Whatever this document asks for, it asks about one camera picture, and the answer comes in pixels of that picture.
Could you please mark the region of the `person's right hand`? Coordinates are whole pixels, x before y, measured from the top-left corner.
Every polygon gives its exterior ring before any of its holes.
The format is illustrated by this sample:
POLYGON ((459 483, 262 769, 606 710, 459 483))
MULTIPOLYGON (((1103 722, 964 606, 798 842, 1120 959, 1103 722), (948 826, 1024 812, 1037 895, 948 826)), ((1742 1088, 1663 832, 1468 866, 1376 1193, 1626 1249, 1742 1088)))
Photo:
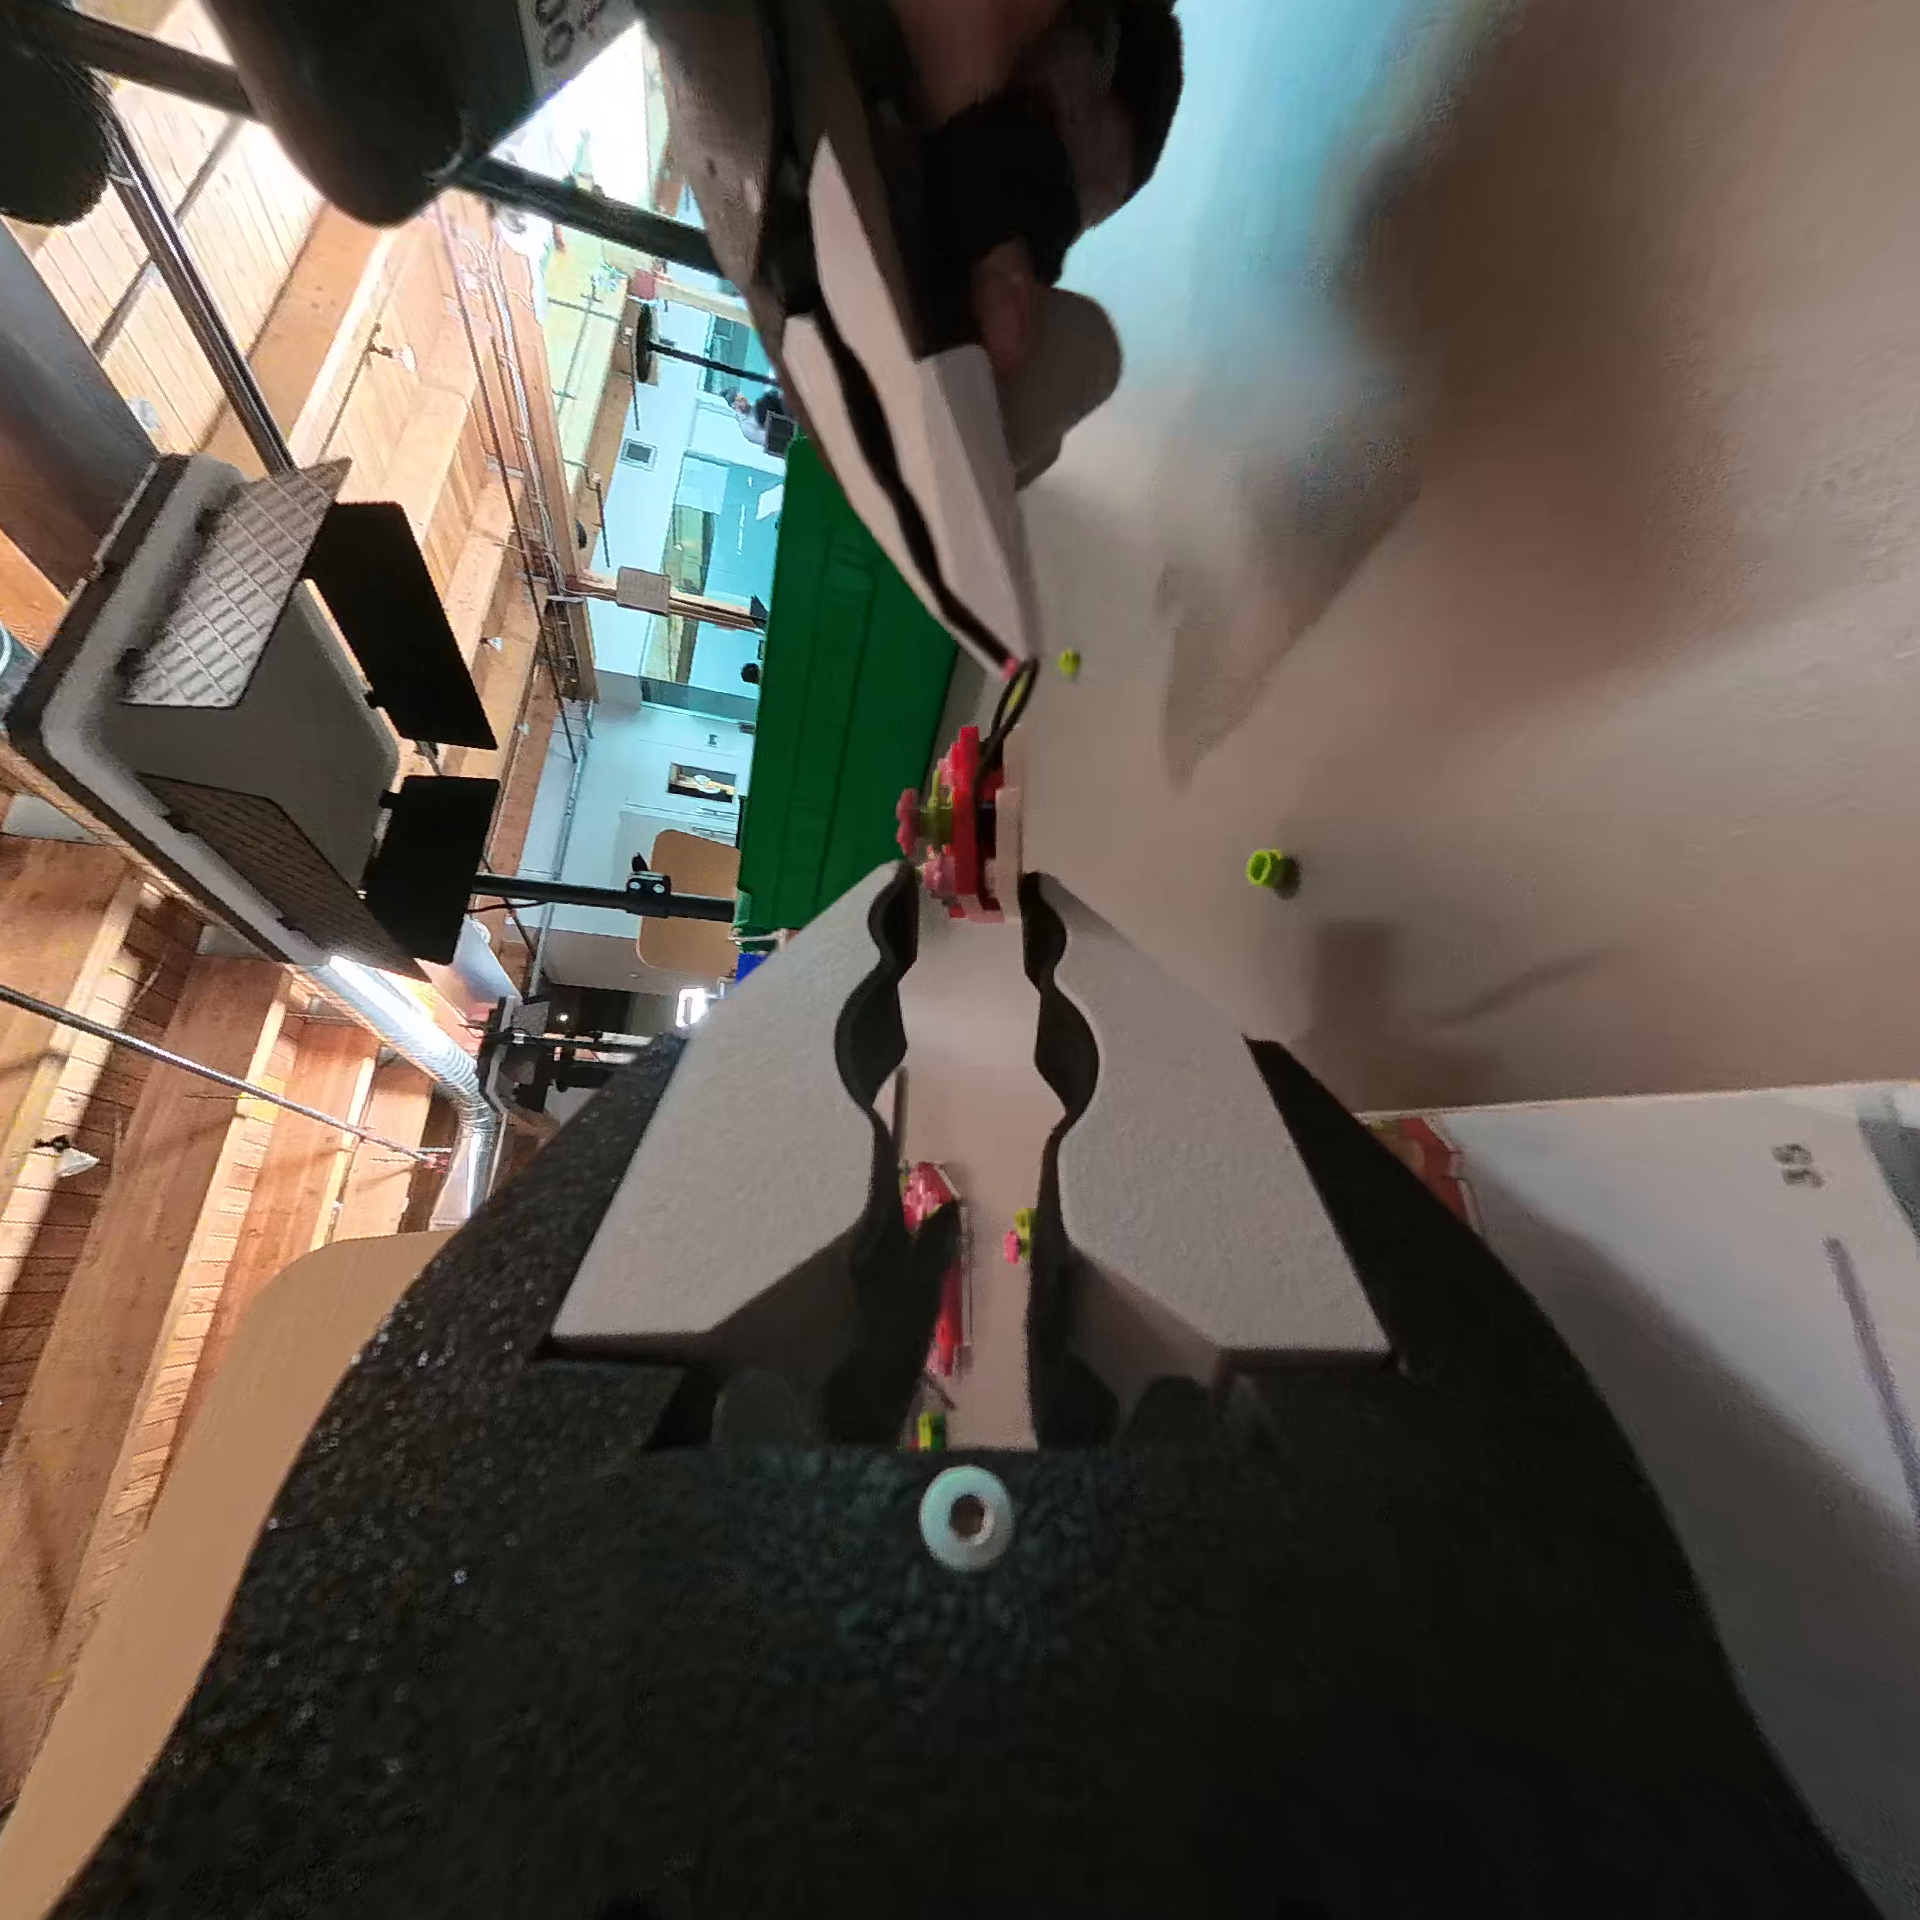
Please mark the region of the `person's right hand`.
POLYGON ((1163 0, 893 0, 941 322, 995 377, 1037 349, 1078 236, 1156 176, 1183 94, 1163 0))

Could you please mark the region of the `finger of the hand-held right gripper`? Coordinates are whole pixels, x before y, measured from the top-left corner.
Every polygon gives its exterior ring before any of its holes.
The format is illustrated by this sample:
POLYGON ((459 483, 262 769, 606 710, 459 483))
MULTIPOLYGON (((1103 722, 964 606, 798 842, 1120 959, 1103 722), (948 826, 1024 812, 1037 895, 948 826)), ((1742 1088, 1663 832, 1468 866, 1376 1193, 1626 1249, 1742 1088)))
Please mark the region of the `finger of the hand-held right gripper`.
POLYGON ((818 441, 854 515, 915 589, 924 609, 983 666, 1000 668, 1000 641, 948 589, 932 524, 909 483, 903 454, 882 413, 879 388, 845 344, 828 309, 779 322, 779 377, 800 405, 806 435, 818 441))
POLYGON ((879 388, 941 572, 1000 641, 1000 668, 1019 668, 1037 653, 1037 601, 991 361, 974 344, 941 352, 909 344, 898 294, 828 140, 810 154, 806 226, 813 309, 832 311, 879 388))

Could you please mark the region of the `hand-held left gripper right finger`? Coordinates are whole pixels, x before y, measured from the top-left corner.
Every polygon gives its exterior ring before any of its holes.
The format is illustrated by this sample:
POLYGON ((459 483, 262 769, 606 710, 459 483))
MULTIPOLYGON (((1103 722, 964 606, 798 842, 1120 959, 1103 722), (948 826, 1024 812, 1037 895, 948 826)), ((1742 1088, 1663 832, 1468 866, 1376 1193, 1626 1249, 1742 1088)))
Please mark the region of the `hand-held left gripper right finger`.
POLYGON ((1040 1149, 1028 1397, 1227 1390, 1387 1334, 1253 1042, 1057 880, 1019 880, 1040 1149))

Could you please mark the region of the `tan curved wooden panel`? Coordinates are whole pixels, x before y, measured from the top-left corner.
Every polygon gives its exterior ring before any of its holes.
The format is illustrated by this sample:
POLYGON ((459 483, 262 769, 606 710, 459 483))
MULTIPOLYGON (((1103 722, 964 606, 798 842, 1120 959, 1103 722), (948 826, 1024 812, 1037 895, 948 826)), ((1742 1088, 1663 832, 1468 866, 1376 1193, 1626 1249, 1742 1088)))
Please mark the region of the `tan curved wooden panel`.
POLYGON ((466 1231, 343 1239, 242 1312, 2 1826, 2 1915, 406 1915, 459 1575, 466 1231))

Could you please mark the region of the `silver ventilation duct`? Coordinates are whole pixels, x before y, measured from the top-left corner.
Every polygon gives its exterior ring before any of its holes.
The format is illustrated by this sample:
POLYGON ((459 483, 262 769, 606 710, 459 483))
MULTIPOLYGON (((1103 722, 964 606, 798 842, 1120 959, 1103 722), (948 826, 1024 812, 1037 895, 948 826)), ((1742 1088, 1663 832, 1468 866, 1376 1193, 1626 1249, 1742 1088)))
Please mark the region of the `silver ventilation duct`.
POLYGON ((449 1100, 453 1144, 444 1151, 429 1227, 460 1227, 485 1204, 504 1116, 484 1088, 476 1053, 442 1027, 442 996, 429 985, 411 985, 352 959, 328 959, 301 977, 310 986, 317 986, 317 996, 373 1029, 373 1037, 386 1042, 406 1066, 426 1071, 433 1092, 449 1100))

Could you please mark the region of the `grey ceiling heating unit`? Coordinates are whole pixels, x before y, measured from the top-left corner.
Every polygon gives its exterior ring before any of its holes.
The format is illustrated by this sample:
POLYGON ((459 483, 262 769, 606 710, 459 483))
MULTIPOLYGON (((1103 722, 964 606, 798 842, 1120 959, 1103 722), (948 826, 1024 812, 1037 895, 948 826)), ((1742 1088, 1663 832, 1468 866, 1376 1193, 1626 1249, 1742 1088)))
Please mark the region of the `grey ceiling heating unit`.
POLYGON ((449 967, 485 779, 399 747, 494 733, 406 515, 348 458, 246 478, 167 454, 2 705, 9 747, 191 902, 290 967, 449 967))

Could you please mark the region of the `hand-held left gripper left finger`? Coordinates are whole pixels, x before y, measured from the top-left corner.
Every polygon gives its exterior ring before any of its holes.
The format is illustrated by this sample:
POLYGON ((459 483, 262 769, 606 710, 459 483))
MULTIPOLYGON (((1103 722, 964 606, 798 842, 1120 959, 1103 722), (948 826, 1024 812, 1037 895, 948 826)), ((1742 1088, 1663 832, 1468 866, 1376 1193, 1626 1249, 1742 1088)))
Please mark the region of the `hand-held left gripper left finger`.
POLYGON ((552 1330, 564 1355, 847 1355, 903 1239, 889 1082, 920 884, 879 866, 708 1014, 552 1330))

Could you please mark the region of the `white instruction booklet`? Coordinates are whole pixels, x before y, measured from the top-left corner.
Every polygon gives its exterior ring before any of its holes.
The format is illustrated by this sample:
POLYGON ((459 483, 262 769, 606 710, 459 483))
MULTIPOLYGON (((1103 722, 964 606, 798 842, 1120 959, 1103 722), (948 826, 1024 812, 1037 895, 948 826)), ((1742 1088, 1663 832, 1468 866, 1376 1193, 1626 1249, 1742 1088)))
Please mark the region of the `white instruction booklet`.
POLYGON ((1920 1092, 1368 1113, 1598 1378, 1752 1714, 1920 1912, 1920 1092))

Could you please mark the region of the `pink red lego model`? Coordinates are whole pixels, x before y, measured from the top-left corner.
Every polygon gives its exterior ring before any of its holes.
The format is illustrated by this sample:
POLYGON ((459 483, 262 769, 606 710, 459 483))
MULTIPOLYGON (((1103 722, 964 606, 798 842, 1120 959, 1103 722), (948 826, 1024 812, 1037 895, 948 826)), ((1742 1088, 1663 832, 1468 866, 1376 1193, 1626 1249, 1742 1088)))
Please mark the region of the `pink red lego model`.
POLYGON ((1000 688, 991 722, 964 722, 920 792, 898 795, 898 855, 948 921, 1002 923, 1019 892, 1019 788, 1010 738, 1037 687, 1024 661, 1000 688))

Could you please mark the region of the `black ceiling rod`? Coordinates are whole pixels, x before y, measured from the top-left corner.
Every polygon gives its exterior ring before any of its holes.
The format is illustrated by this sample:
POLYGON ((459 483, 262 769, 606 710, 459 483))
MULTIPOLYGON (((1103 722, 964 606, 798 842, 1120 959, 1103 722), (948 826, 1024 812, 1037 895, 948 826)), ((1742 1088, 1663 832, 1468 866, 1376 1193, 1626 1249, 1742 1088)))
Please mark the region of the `black ceiling rod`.
POLYGON ((158 1045, 158 1042, 122 1035, 122 1029, 113 1029, 113 1027, 104 1027, 104 1023, 94 1023, 94 1017, 82 1017, 82 1014, 69 1014, 69 1009, 64 1009, 64 1006, 43 1002, 43 996, 23 996, 23 990, 17 990, 17 986, 9 986, 9 985, 0 986, 0 1006, 2 1006, 2 1009, 17 1009, 17 1014, 31 1014, 31 1017, 37 1017, 37 1023, 51 1023, 51 1027, 58 1027, 58 1029, 65 1029, 65 1035, 78 1035, 78 1037, 94 1037, 94 1042, 130 1052, 130 1053, 139 1053, 139 1061, 148 1061, 148 1063, 157 1063, 157 1066, 184 1071, 184 1075, 191 1075, 191 1082, 202 1082, 202 1086, 209 1086, 209 1088, 232 1092, 235 1100, 271 1106, 271 1110, 295 1113, 295 1116, 301 1116, 301 1121, 316 1121, 316 1128, 325 1128, 325 1131, 330 1131, 330 1135, 343 1135, 343 1137, 384 1149, 384 1151, 392 1151, 392 1154, 399 1154, 399 1160, 411 1160, 411 1166, 444 1166, 444 1168, 449 1168, 449 1160, 453 1160, 453 1149, 406 1149, 406 1144, 399 1144, 399 1137, 392 1137, 392 1135, 377 1135, 377 1131, 370 1131, 370 1128, 363 1128, 363 1121, 325 1113, 325 1110, 316 1110, 316 1106, 305 1106, 305 1100, 295 1100, 295 1099, 285 1099, 285 1092, 271 1092, 269 1086, 254 1086, 254 1082, 246 1082, 246 1075, 235 1075, 235 1071, 223 1071, 223 1066, 204 1066, 204 1063, 199 1063, 199 1061, 189 1061, 189 1053, 178 1053, 178 1052, 167 1052, 167 1045, 158 1045))

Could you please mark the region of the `green plastic bin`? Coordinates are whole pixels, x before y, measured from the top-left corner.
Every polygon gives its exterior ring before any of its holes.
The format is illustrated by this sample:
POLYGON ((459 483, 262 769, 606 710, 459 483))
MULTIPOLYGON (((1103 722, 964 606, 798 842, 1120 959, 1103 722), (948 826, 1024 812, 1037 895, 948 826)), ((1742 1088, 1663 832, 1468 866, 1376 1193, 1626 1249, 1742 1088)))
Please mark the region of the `green plastic bin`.
POLYGON ((810 441, 784 454, 735 932, 795 932, 898 862, 898 800, 932 764, 957 642, 810 441))

